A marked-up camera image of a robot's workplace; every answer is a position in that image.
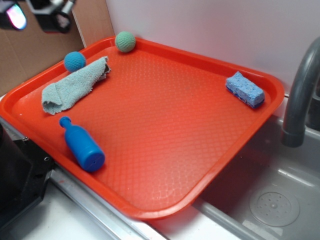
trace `stainless steel sink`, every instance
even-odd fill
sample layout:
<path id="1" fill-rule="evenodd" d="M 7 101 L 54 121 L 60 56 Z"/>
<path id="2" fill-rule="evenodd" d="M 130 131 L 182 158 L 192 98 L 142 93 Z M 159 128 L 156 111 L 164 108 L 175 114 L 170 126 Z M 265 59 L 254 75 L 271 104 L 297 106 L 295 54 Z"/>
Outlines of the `stainless steel sink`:
<path id="1" fill-rule="evenodd" d="M 281 124 L 272 116 L 200 198 L 243 239 L 318 240 L 320 135 L 307 129 L 302 146 L 286 147 Z"/>

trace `red plastic tray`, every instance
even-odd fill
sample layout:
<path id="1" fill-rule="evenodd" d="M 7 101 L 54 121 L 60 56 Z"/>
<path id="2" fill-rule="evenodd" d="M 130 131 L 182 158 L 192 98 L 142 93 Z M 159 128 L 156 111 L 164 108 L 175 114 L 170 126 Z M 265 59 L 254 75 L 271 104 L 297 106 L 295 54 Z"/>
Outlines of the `red plastic tray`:
<path id="1" fill-rule="evenodd" d="M 81 52 L 87 64 L 108 56 L 112 71 L 73 108 L 54 116 L 42 109 L 42 90 L 69 74 L 60 62 L 9 92 L 0 115 L 133 218 L 163 218 L 190 205 L 284 98 L 273 76 L 139 38 L 130 53 L 119 52 L 114 37 Z M 227 91 L 236 71 L 264 90 L 258 109 Z M 62 116 L 105 152 L 97 172 L 77 164 Z"/>

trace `blue plastic bottle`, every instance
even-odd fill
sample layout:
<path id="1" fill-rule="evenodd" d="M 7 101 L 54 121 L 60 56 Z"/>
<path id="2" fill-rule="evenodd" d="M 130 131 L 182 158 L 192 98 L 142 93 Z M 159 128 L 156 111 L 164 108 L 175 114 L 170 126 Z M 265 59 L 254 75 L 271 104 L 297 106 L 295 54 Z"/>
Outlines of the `blue plastic bottle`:
<path id="1" fill-rule="evenodd" d="M 59 121 L 65 128 L 64 139 L 80 166 L 87 172 L 94 172 L 102 167 L 105 154 L 81 126 L 72 125 L 71 119 L 64 116 Z"/>

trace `blue sponge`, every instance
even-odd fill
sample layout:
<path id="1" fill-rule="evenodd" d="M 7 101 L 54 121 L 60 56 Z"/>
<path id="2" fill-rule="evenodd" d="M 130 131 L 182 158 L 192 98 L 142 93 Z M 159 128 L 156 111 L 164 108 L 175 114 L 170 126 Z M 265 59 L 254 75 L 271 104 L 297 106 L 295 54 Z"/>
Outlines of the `blue sponge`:
<path id="1" fill-rule="evenodd" d="M 78 51 L 70 52 L 64 57 L 64 66 L 70 73 L 73 73 L 86 66 L 86 58 Z"/>
<path id="2" fill-rule="evenodd" d="M 235 75 L 226 79 L 225 86 L 233 95 L 253 109 L 259 107 L 265 101 L 264 91 L 238 71 Z"/>

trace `cloth rag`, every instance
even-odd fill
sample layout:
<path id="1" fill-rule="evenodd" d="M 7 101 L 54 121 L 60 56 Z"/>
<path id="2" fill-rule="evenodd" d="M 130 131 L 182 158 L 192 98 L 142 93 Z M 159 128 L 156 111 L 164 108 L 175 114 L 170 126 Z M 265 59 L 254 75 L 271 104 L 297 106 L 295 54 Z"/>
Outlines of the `cloth rag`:
<path id="1" fill-rule="evenodd" d="M 92 91 L 96 82 L 106 78 L 106 74 L 111 71 L 107 61 L 107 56 L 101 57 L 60 81 L 48 85 L 42 91 L 43 110 L 55 115 L 72 108 L 78 100 Z"/>

